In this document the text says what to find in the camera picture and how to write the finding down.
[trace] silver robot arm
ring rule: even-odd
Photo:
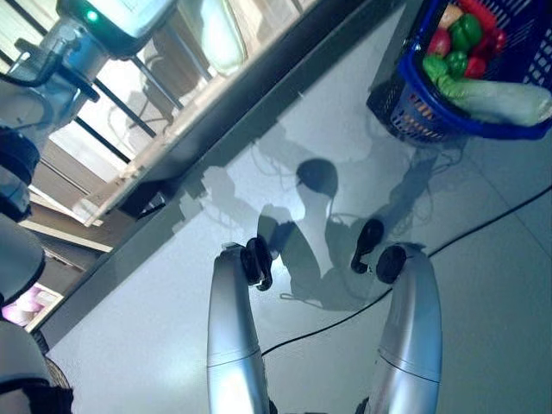
[[[207,379],[211,414],[268,414],[265,367],[248,287],[272,284],[265,243],[227,247],[215,260],[210,291]]]
[[[28,186],[48,136],[99,95],[91,83],[108,59],[127,59],[149,40],[175,0],[59,0],[60,20],[0,74],[0,307],[41,276],[44,251],[17,225],[30,214]],[[0,413],[70,412],[51,387],[33,337],[0,316]]]
[[[392,303],[365,414],[430,414],[441,382],[441,306],[433,266],[418,246],[384,251],[378,278],[392,284]]]

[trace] floor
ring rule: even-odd
[[[438,152],[387,134],[364,103],[398,17],[308,87],[309,62],[300,67],[104,263],[98,280],[123,282],[50,353],[75,388],[74,412],[208,412],[210,276],[225,242],[259,231],[279,254],[273,287],[250,292],[267,349],[386,288],[348,269],[367,218],[384,221],[388,241],[430,252],[550,184],[552,136],[473,139]],[[551,205],[548,194],[432,259],[442,304],[439,413],[550,411]],[[389,303],[268,355],[279,412],[353,413]]]

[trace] green bell pepper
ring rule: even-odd
[[[447,62],[448,72],[453,78],[461,78],[467,68],[467,55],[464,52],[451,52],[445,58]]]
[[[466,13],[448,29],[453,50],[469,52],[483,38],[483,30],[477,17]]]
[[[442,75],[446,75],[449,72],[447,63],[436,54],[423,58],[422,66],[423,70],[427,73],[433,83],[435,83]]]

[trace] red bell pepper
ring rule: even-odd
[[[500,54],[506,45],[506,32],[501,28],[495,28],[486,33],[480,43],[472,49],[472,56],[482,58],[488,62]]]
[[[479,79],[485,74],[486,62],[477,56],[472,56],[467,60],[465,78]]]
[[[477,0],[459,0],[460,7],[464,12],[471,13],[480,21],[481,27],[490,32],[497,26],[496,16],[482,3]]]

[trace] bell pepper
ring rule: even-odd
[[[482,58],[472,56],[467,60],[466,71],[464,72],[465,78],[479,79],[485,74],[486,62]]]
[[[506,32],[495,28],[486,33],[481,42],[472,49],[471,55],[489,61],[502,52],[506,44]]]
[[[422,66],[423,70],[433,83],[435,83],[442,75],[446,75],[449,72],[447,63],[436,54],[431,54],[423,58]]]
[[[439,27],[444,29],[449,28],[454,22],[460,19],[463,14],[464,12],[460,7],[449,4],[441,16]]]
[[[467,69],[467,55],[464,52],[457,50],[449,53],[445,58],[445,62],[447,62],[450,76],[456,79],[464,76],[464,72]]]
[[[452,38],[453,50],[460,50],[465,53],[477,45],[483,37],[480,23],[474,15],[469,13],[458,19],[448,31]]]
[[[466,12],[474,15],[479,20],[481,27],[490,32],[497,26],[496,16],[478,0],[459,0],[460,7]]]

